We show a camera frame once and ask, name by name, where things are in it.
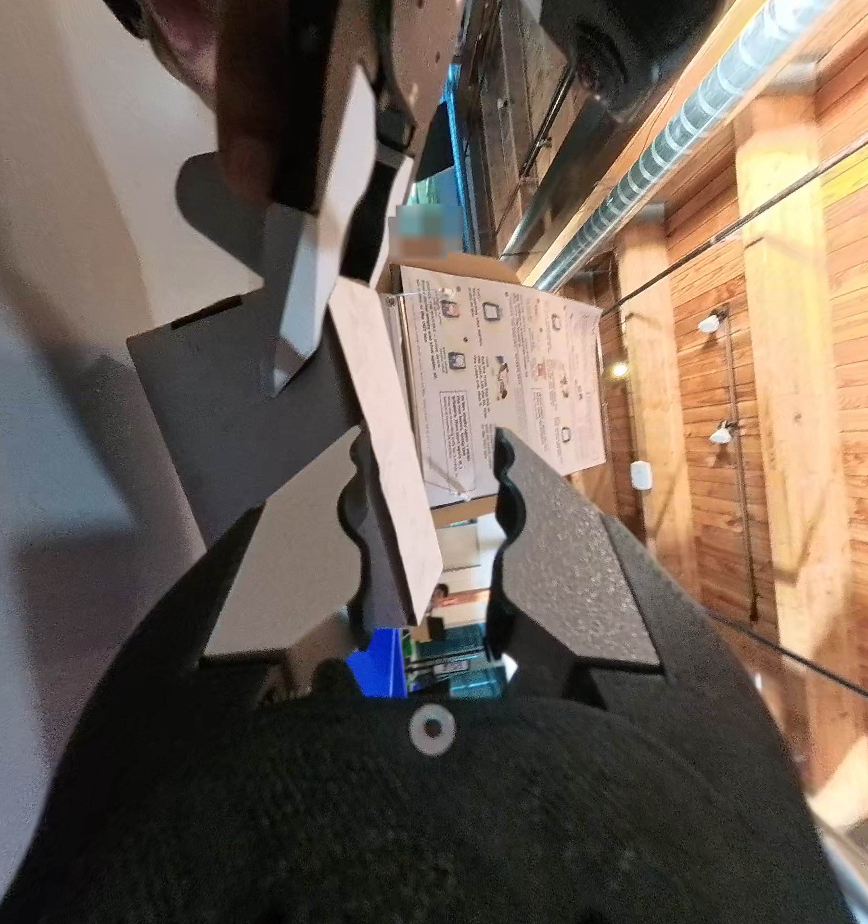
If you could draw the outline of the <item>person's left hand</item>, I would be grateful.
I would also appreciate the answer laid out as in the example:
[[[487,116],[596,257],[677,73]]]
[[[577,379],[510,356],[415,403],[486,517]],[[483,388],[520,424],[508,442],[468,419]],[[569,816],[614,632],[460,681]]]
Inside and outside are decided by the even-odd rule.
[[[106,1],[132,36],[213,112],[222,174],[268,202],[285,133],[289,3]]]

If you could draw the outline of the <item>blue plastic bin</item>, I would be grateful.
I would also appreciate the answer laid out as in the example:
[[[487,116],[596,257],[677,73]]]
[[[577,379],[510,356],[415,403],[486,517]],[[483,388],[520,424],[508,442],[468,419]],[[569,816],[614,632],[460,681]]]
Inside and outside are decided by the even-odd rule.
[[[377,629],[368,646],[350,654],[345,663],[364,697],[407,698],[402,630]]]

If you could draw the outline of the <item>white cardboard mailer box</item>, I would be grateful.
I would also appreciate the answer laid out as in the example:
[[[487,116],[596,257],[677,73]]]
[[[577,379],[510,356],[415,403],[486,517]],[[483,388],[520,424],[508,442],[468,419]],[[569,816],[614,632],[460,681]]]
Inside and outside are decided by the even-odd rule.
[[[352,612],[372,630],[417,622],[441,569],[412,427],[385,322],[385,296],[339,276],[315,353],[263,395],[271,340],[263,308],[268,207],[239,201],[215,154],[182,166],[178,208],[263,280],[249,293],[138,334],[128,350],[197,521],[212,545],[352,427],[357,474],[339,519],[361,554]]]

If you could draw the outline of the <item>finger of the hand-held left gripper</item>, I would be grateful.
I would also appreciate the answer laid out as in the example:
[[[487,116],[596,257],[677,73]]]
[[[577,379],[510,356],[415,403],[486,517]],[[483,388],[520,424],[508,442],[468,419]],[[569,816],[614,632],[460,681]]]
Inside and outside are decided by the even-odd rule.
[[[391,226],[405,204],[415,161],[404,154],[376,154],[366,190],[352,215],[340,276],[377,285],[390,261]]]
[[[397,154],[378,138],[377,95],[362,64],[353,67],[345,107],[332,126],[332,151],[318,203],[294,207],[276,192],[263,239],[263,308],[271,340],[263,357],[263,395],[276,397],[312,357],[327,302],[340,276],[348,227],[376,154]]]

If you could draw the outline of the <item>silver ceiling duct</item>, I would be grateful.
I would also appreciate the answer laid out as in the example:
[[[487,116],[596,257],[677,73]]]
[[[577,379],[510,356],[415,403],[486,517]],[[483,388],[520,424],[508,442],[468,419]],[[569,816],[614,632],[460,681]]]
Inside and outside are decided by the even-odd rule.
[[[640,127],[600,190],[586,198],[536,263],[519,270],[521,281],[544,291],[567,282],[839,5],[771,1],[758,9],[753,2],[731,8],[674,84],[674,97]]]

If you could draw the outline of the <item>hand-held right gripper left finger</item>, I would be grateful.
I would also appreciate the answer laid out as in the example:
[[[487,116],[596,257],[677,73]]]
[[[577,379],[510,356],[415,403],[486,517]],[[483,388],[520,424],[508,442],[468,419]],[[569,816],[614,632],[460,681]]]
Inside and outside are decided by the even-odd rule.
[[[357,474],[352,427],[265,502],[205,655],[281,653],[357,594],[361,554],[339,519]]]

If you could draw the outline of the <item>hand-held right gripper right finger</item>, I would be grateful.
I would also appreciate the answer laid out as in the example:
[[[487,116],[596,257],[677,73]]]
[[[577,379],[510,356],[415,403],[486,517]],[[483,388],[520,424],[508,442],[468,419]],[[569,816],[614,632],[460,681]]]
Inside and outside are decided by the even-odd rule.
[[[600,510],[513,431],[498,428],[486,639],[520,668],[659,668]]]

